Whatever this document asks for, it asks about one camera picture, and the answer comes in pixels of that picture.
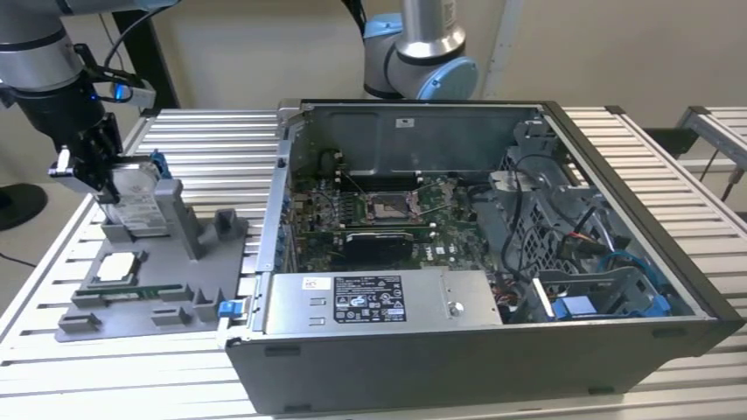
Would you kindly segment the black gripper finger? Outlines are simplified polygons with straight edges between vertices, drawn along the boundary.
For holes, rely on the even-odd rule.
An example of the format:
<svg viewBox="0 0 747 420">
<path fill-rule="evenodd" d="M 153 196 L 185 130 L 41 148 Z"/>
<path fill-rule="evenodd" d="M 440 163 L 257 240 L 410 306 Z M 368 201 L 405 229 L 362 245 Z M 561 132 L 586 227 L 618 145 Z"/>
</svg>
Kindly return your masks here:
<svg viewBox="0 0 747 420">
<path fill-rule="evenodd" d="M 113 168 L 121 153 L 117 119 L 106 112 L 101 120 L 60 147 L 49 177 L 72 191 L 102 197 L 105 204 L 117 203 Z"/>
</svg>

